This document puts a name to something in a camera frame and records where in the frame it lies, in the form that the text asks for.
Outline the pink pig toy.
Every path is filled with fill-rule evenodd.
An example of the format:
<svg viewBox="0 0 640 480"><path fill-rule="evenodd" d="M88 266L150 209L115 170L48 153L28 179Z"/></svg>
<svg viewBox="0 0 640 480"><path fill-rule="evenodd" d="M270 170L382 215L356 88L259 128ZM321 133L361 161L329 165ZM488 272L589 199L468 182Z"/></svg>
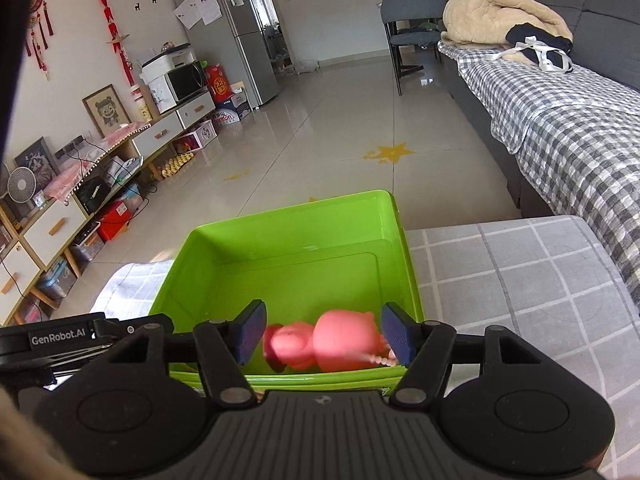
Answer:
<svg viewBox="0 0 640 480"><path fill-rule="evenodd" d="M287 368L336 373L398 365L372 312L340 309L324 312L314 324L268 325L262 356L277 373Z"/></svg>

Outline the white wooden tv cabinet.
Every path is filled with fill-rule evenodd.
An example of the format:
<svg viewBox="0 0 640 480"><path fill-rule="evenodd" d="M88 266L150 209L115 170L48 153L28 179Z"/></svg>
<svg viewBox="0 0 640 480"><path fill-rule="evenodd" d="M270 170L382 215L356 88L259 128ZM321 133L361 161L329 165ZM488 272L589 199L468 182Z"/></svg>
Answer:
<svg viewBox="0 0 640 480"><path fill-rule="evenodd" d="M122 195L126 187L143 170L148 170L158 182L169 177L168 170L154 164L171 142L209 118L215 104L208 91L170 110L152 124L133 124L116 136L114 142L88 145L88 152L76 152L78 160L78 185L100 174L107 175L106 165L115 156L132 156L140 162L122 170L125 177L115 179L107 188L107 194L88 209L77 196L78 188L72 188L62 200L50 198L35 210L32 218L17 229L5 212L1 225L9 233L9 243L1 247L1 323L20 322L17 314L23 299L34 296L50 308L58 305L37 287L44 272L49 271L58 257L63 257L75 275L80 269L70 250L73 238L112 200Z"/></svg>

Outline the green plastic box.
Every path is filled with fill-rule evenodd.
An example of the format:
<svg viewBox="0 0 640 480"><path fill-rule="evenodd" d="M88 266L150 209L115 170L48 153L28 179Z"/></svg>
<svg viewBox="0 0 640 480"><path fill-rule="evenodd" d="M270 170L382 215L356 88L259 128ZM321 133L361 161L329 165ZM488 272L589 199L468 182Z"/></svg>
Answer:
<svg viewBox="0 0 640 480"><path fill-rule="evenodd" d="M262 300L270 324L313 323L327 310L379 315L393 302L424 319L393 195L370 191L194 229L151 311L178 333L235 318Z"/></svg>

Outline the grey checked table cloth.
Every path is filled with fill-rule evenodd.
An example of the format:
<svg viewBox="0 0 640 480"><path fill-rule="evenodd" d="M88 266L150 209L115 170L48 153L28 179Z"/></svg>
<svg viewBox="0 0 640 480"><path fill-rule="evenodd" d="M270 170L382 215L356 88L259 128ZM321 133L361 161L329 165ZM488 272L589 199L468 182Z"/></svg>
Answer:
<svg viewBox="0 0 640 480"><path fill-rule="evenodd" d="M463 333L509 327L612 406L609 479L639 475L639 315L615 264L573 216L408 232L424 313Z"/></svg>

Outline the red storage box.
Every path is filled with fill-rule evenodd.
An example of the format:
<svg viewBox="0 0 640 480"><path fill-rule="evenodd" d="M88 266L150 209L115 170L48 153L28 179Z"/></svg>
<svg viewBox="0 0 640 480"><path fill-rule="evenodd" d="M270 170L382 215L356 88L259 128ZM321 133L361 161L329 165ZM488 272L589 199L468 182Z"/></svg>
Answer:
<svg viewBox="0 0 640 480"><path fill-rule="evenodd" d="M113 200L99 216L98 232L104 242L110 242L128 226L132 213L123 200Z"/></svg>

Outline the small white fan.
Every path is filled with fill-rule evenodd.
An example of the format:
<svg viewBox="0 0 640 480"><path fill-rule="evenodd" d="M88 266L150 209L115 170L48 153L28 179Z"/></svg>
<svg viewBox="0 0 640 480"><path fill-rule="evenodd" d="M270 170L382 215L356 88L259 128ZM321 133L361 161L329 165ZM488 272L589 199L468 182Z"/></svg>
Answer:
<svg viewBox="0 0 640 480"><path fill-rule="evenodd" d="M34 208L32 198L36 194L37 181L27 167L17 167L9 175L8 194L21 217L26 217Z"/></svg>

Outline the framed cartoon picture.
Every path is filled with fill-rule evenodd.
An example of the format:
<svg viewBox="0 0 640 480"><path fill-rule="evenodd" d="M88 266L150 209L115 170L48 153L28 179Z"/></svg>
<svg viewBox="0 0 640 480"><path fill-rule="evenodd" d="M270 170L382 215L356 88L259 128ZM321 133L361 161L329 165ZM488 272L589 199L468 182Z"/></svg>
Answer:
<svg viewBox="0 0 640 480"><path fill-rule="evenodd" d="M82 99L82 104L102 138L131 122L112 84L86 96Z"/></svg>

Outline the white printer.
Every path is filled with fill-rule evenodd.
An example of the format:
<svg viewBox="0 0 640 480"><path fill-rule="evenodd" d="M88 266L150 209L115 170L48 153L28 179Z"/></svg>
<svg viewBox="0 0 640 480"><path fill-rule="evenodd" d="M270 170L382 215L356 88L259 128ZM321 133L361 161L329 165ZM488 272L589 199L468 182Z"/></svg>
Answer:
<svg viewBox="0 0 640 480"><path fill-rule="evenodd" d="M198 58L190 44L180 44L160 52L154 58L150 58L141 67L140 78L145 84L149 84L156 78L176 70L182 66L195 63Z"/></svg>

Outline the black white garment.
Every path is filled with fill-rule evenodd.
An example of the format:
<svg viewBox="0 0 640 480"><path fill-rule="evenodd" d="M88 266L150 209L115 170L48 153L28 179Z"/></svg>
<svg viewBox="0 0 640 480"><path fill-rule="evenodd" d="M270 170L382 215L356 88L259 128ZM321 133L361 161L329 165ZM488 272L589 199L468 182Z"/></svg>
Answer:
<svg viewBox="0 0 640 480"><path fill-rule="evenodd" d="M491 55L491 61L504 58L510 61L533 63L545 73L567 74L573 70L570 54L573 41L563 36L553 36L532 24L513 26L506 33L509 49Z"/></svg>

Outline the silver refrigerator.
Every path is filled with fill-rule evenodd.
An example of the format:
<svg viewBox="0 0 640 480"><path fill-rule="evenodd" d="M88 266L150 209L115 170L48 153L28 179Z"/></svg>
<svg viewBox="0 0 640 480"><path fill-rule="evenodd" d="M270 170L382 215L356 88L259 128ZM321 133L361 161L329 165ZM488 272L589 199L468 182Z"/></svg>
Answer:
<svg viewBox="0 0 640 480"><path fill-rule="evenodd" d="M228 81L242 84L250 107L262 107L278 95L278 81L250 0L174 3L175 17L198 59L220 65Z"/></svg>

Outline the beige blanket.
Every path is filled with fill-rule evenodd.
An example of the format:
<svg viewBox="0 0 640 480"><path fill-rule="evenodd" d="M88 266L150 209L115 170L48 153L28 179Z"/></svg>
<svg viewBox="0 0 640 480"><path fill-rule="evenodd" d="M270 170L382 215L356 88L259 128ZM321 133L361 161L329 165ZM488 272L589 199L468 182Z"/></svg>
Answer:
<svg viewBox="0 0 640 480"><path fill-rule="evenodd" d="M536 0L449 0L442 14L440 40L448 46L506 46L514 26L533 25L553 37L573 41L562 16Z"/></svg>

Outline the grey chair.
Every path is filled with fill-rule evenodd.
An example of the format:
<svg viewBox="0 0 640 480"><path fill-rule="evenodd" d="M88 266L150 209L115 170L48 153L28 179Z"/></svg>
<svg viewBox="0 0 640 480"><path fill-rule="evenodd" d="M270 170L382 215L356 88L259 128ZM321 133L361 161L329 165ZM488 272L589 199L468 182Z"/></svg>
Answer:
<svg viewBox="0 0 640 480"><path fill-rule="evenodd" d="M422 65L406 65L400 48L436 48L445 6L446 0L382 0L381 20L400 96L401 79L423 70Z"/></svg>

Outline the dark grey sofa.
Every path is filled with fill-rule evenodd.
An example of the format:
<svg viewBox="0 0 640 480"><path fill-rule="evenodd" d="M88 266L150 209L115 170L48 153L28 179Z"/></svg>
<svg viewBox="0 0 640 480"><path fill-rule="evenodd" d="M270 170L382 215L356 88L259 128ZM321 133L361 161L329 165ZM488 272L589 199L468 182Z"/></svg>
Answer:
<svg viewBox="0 0 640 480"><path fill-rule="evenodd" d="M574 34L572 59L578 65L639 89L639 0L536 0L558 12ZM506 177L514 205L524 218L548 217L552 210L522 176L513 155L490 134L490 116L458 74L457 63L442 59L450 96L486 145Z"/></svg>

